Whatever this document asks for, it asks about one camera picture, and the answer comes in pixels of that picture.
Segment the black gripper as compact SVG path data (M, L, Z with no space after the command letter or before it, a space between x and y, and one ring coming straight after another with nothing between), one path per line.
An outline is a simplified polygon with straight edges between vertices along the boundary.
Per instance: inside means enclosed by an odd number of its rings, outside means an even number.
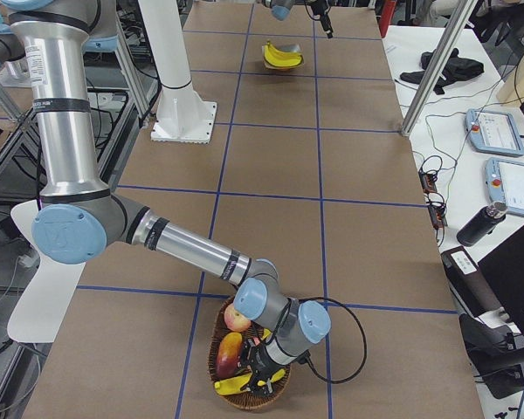
M274 392L271 378L279 371L279 364L267 353L263 342L253 338L245 341L239 355L239 367L251 371L240 376L241 392L252 392L254 388L255 395L271 395Z
M332 38L334 36L334 30L328 16L328 11L329 4L327 0L312 1L313 17L317 20L321 20L322 30L325 32L327 38Z

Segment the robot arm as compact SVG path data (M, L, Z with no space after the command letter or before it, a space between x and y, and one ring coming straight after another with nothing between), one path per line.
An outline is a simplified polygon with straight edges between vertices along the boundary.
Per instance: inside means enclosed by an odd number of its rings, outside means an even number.
M290 14L294 0L261 0L258 3L271 11L274 18L284 21ZM310 19L319 22L327 38L334 37L334 29L329 17L331 6L327 0L309 0L302 2Z
M115 195L100 179L83 58L95 47L116 48L115 2L9 1L6 8L24 46L45 160L47 183L31 226L38 249L59 263L80 264L114 242L140 244L234 285L235 308L270 333L247 343L240 356L240 365L252 371L247 389L271 394L272 376L328 335L326 309L284 296L270 261L176 226Z

